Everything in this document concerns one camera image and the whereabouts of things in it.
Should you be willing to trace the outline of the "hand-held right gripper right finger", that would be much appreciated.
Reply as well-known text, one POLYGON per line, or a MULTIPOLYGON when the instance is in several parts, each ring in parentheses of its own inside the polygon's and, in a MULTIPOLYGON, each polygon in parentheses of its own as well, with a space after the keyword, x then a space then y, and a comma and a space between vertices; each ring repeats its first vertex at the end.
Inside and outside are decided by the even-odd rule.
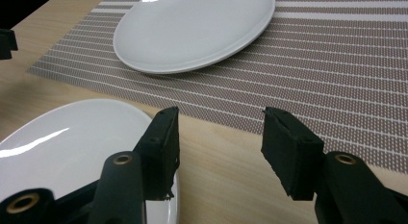
POLYGON ((290 112, 266 107, 261 152, 294 201, 311 201, 324 142, 290 112))

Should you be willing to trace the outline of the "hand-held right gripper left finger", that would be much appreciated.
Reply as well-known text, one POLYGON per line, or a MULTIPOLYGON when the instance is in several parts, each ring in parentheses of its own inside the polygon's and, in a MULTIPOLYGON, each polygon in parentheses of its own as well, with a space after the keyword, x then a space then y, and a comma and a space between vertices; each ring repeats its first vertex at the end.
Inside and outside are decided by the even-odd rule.
POLYGON ((171 188, 180 165, 178 114, 177 107, 157 112, 134 148, 141 160, 145 200, 173 197, 171 188))

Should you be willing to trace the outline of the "white plate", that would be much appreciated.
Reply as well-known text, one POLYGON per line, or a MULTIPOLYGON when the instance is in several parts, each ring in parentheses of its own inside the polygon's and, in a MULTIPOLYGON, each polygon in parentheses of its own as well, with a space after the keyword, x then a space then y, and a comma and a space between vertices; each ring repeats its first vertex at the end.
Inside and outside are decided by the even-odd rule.
POLYGON ((71 103, 0 142, 0 224, 178 224, 173 197, 145 200, 134 151, 154 117, 112 99, 71 103))
POLYGON ((275 0, 141 0, 119 21, 113 46, 140 72, 191 71, 243 50, 274 11, 275 0))

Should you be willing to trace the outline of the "striped woven placemat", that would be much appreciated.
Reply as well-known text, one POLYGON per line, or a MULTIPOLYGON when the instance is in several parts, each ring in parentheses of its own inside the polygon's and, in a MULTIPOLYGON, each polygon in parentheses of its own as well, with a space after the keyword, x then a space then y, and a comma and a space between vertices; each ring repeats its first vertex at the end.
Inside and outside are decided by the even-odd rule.
POLYGON ((408 0, 276 0, 268 28, 231 58, 148 75, 115 55, 140 0, 103 0, 31 67, 35 75, 260 133, 286 110, 327 150, 408 175, 408 0))

